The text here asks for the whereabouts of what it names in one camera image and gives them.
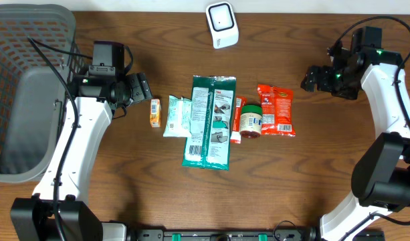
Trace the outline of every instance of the wood grain surface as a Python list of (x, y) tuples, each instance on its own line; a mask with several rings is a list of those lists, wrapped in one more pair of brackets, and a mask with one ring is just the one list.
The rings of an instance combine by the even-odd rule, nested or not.
[[(308, 66), (330, 64), (326, 48), (364, 15), (237, 14), (240, 39), (214, 50), (204, 13), (76, 12), (77, 43), (92, 54), (96, 39), (130, 46), (135, 72), (145, 72), (161, 98), (163, 127), (148, 122), (149, 102), (131, 106), (100, 144), (90, 185), (102, 220), (166, 229), (266, 229), (281, 220), (318, 225), (350, 190), (355, 163), (375, 131), (364, 92), (356, 101), (300, 89)], [(410, 24), (410, 16), (401, 16)], [(399, 24), (382, 27), (383, 47), (404, 56), (410, 37)], [(345, 39), (350, 45), (350, 35)], [(410, 94), (410, 60), (406, 67)], [(168, 96), (191, 96), (193, 75), (237, 77), (237, 95), (259, 100), (258, 83), (294, 90), (296, 137), (261, 137), (231, 146), (230, 170), (181, 167), (185, 139), (163, 138)], [(0, 183), (0, 240), (17, 238), (9, 210), (36, 183)], [(410, 220), (410, 208), (392, 217)], [(384, 220), (372, 228), (387, 240), (410, 240), (410, 227)]]

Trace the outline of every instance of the green package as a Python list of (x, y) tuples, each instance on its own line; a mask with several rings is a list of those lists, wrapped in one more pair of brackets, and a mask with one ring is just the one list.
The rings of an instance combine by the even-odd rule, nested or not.
[(229, 169), (235, 90), (235, 77), (194, 76), (191, 137), (185, 143), (184, 167)]

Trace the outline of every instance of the plastic basket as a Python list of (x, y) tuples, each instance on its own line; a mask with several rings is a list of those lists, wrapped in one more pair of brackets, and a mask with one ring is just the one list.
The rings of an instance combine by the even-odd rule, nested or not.
[[(76, 22), (59, 5), (0, 5), (0, 181), (22, 182), (42, 174), (60, 132), (65, 92), (27, 40), (79, 52)], [(40, 47), (70, 81), (83, 59)]]

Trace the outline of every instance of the clear plastic packet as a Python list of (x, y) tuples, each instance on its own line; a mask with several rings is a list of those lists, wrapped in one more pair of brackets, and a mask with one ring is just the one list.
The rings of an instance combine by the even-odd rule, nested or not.
[(178, 99), (169, 96), (169, 108), (167, 112), (166, 129), (164, 137), (191, 137), (191, 100)]

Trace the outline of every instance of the green jar lid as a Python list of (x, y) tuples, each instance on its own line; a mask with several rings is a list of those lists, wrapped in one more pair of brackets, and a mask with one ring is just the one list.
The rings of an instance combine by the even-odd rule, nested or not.
[(243, 108), (242, 108), (242, 114), (243, 113), (256, 113), (256, 114), (259, 114), (259, 115), (263, 115), (263, 108), (261, 108), (260, 106), (254, 106), (254, 105), (247, 105), (247, 106), (244, 106)]

